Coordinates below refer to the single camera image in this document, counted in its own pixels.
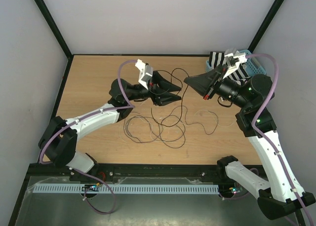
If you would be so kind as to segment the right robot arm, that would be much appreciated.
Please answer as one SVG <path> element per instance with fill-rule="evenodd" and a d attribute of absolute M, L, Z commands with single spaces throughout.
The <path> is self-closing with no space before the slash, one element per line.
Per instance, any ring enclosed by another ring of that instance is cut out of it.
<path fill-rule="evenodd" d="M 204 99 L 215 94 L 240 107 L 237 124 L 255 148 L 266 179 L 262 179 L 234 156 L 218 160 L 217 178 L 232 179 L 241 184 L 257 200 L 260 210 L 270 220 L 285 217 L 316 202 L 314 195 L 298 183 L 280 146 L 276 124 L 265 107 L 274 97 L 273 82 L 265 74 L 256 74 L 239 85 L 225 77 L 227 66 L 196 76 L 184 82 Z"/>

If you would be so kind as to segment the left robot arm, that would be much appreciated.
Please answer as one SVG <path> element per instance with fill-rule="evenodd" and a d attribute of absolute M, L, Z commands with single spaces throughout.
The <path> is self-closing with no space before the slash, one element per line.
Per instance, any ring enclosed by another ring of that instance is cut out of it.
<path fill-rule="evenodd" d="M 67 166 L 81 171 L 87 180 L 96 179 L 99 173 L 96 161 L 89 154 L 76 150 L 78 141 L 104 126 L 125 119 L 133 110 L 130 101 L 151 99 L 154 105 L 165 106 L 181 100 L 177 95 L 181 89 L 157 71 L 144 85 L 132 85 L 121 78 L 114 80 L 109 91 L 111 98 L 103 106 L 74 118 L 56 116 L 51 119 L 39 141 L 39 162 L 51 163 L 57 168 Z"/>

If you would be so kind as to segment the black white striped cloth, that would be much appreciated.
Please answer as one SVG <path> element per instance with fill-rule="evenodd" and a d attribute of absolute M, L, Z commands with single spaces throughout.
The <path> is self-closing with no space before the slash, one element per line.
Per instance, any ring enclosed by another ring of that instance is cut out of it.
<path fill-rule="evenodd" d="M 227 49 L 225 52 L 211 51 L 206 61 L 206 71 L 222 65 L 227 68 L 223 78 L 229 78 L 238 84 L 244 84 L 251 75 L 247 72 L 246 53 L 240 53 L 235 48 Z"/>

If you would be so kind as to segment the light blue perforated basket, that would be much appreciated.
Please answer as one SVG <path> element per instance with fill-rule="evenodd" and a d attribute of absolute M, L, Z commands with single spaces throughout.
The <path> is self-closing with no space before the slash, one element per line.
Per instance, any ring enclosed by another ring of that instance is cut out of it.
<path fill-rule="evenodd" d="M 224 61 L 224 52 L 211 51 L 208 59 L 205 62 L 205 71 L 211 71 L 214 67 L 223 63 Z M 253 76 L 256 74 L 267 74 L 266 70 L 262 67 L 262 65 L 258 62 L 256 58 L 248 59 L 246 63 L 242 64 L 242 68 L 245 73 L 247 73 L 247 76 Z"/>

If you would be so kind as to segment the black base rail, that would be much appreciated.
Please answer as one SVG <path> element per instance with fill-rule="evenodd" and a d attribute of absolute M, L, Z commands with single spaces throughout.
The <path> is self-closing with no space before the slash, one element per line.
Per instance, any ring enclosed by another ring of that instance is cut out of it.
<path fill-rule="evenodd" d="M 109 183 L 116 183 L 121 178 L 186 178 L 200 180 L 203 183 L 234 183 L 235 180 L 224 178 L 216 165 L 161 165 L 161 164 L 97 164 L 90 175 Z"/>

